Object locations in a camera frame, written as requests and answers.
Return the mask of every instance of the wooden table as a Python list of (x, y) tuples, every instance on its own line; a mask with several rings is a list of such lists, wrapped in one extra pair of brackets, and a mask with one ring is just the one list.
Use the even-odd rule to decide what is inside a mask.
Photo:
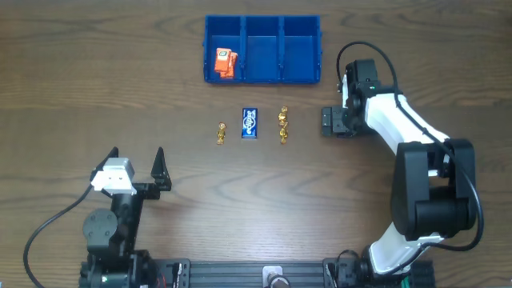
[[(393, 153), (377, 135), (320, 135), (321, 108), (339, 103), (336, 55), (366, 40), (388, 53), (412, 107), (476, 150), (484, 238), (471, 252), (423, 256), (434, 260), (438, 286), (509, 285), (511, 13), (507, 0), (0, 2), (0, 282), (32, 286), (26, 240), (83, 192), (113, 146), (141, 181), (165, 150), (173, 191), (145, 203), (137, 243), (156, 258), (323, 259), (374, 242), (390, 224)], [(322, 81), (204, 83), (205, 14), (320, 14)], [(356, 58), (375, 58), (390, 82), (375, 52), (353, 48), (342, 63)], [(283, 105), (290, 137), (281, 146)], [(256, 141), (240, 139), (246, 106), (259, 108)], [(92, 193), (36, 238), (30, 264), (43, 284), (77, 285), (83, 220), (109, 206)]]

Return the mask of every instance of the blue plastic tray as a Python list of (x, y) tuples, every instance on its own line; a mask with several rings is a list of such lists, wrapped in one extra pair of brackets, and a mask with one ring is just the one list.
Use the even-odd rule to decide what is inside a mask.
[[(204, 75), (209, 83), (317, 83), (322, 33), (317, 15), (207, 15)], [(217, 48), (238, 53), (233, 79), (214, 71)]]

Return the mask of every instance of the orange tic tac box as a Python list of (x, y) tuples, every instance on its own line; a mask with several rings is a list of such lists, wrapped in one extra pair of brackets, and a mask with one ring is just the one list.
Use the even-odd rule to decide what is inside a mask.
[(230, 65), (231, 49), (217, 48), (215, 56), (215, 72), (227, 72)]
[(237, 62), (238, 54), (235, 52), (231, 52), (230, 55), (230, 64), (227, 67), (227, 72), (221, 72), (221, 78), (234, 78), (234, 66)]

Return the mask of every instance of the gold candy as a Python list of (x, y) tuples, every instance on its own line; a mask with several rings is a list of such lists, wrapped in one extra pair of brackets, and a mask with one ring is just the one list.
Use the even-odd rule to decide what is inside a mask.
[(286, 114), (287, 112), (288, 112), (288, 107), (283, 106), (281, 108), (281, 113), (279, 113), (279, 116), (278, 116), (280, 127), (283, 127), (285, 125), (286, 120), (288, 120), (288, 115)]
[(224, 122), (220, 122), (218, 124), (218, 131), (217, 131), (217, 144), (222, 145), (224, 144), (224, 137), (226, 136), (226, 124)]
[(279, 136), (281, 136), (281, 144), (286, 143), (286, 139), (288, 138), (288, 122), (285, 122), (285, 124), (281, 127)]

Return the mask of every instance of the wood grain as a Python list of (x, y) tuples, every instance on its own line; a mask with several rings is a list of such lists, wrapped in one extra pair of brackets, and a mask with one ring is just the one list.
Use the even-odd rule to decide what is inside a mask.
[[(202, 77), (205, 14), (320, 14), (316, 86), (212, 86)], [(0, 2), (0, 282), (31, 287), (22, 249), (72, 203), (112, 148), (148, 180), (159, 146), (173, 191), (147, 202), (138, 248), (157, 258), (322, 259), (361, 250), (388, 227), (394, 156), (379, 136), (320, 136), (339, 101), (334, 63), (354, 40), (383, 48), (411, 105), (470, 139), (486, 231), (468, 253), (431, 250), (440, 287), (509, 286), (512, 277), (512, 6), (508, 1), (48, 0)], [(376, 57), (347, 51), (344, 63)], [(279, 144), (277, 115), (290, 108)], [(257, 106), (257, 141), (239, 137)], [(217, 146), (218, 122), (227, 124)], [(77, 285), (82, 222), (100, 194), (45, 229), (30, 252), (40, 281)], [(468, 242), (474, 231), (449, 242)]]

